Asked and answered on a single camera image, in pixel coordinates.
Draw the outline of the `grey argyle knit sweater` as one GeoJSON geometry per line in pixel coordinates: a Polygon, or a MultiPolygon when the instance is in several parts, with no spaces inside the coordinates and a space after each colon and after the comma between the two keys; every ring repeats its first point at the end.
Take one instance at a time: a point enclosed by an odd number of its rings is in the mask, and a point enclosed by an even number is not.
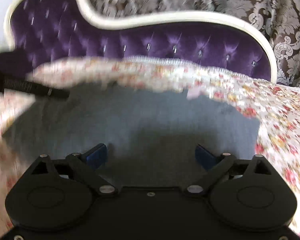
{"type": "Polygon", "coordinates": [[[4,139],[26,163],[103,143],[108,161],[100,175],[113,184],[186,187],[205,173],[195,160],[197,145],[216,156],[250,159],[259,127],[258,119],[203,95],[190,100],[186,92],[84,83],[67,100],[36,100],[4,139]]]}

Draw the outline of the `purple velvet pillow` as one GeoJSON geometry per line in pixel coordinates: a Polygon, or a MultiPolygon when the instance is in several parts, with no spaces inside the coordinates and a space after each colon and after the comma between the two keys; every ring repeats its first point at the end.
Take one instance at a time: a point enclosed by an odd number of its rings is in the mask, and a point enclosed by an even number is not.
{"type": "Polygon", "coordinates": [[[0,53],[0,73],[14,77],[25,77],[33,71],[32,63],[23,50],[0,53]]]}

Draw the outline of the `purple tufted headboard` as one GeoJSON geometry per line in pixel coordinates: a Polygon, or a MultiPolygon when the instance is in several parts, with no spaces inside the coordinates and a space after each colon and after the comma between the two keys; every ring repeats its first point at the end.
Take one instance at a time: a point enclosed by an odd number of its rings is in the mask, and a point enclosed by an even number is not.
{"type": "Polygon", "coordinates": [[[249,23],[218,12],[175,11],[111,19],[89,0],[14,0],[4,19],[21,72],[65,57],[190,61],[276,82],[267,39],[249,23]]]}

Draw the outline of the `floral bedspread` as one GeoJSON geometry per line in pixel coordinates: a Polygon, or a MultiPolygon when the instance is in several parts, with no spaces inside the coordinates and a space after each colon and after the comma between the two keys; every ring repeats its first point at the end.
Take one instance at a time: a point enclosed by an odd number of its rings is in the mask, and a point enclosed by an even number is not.
{"type": "MultiPolygon", "coordinates": [[[[260,121],[255,147],[281,174],[297,197],[298,207],[290,228],[300,236],[300,88],[276,85],[216,67],[200,68],[189,62],[131,57],[122,61],[77,57],[42,64],[27,76],[58,88],[82,82],[112,81],[135,89],[148,88],[155,95],[188,90],[187,98],[221,101],[241,114],[260,121]]],[[[0,94],[0,236],[12,227],[4,199],[25,171],[20,158],[8,149],[2,134],[34,103],[19,92],[0,94]]]]}

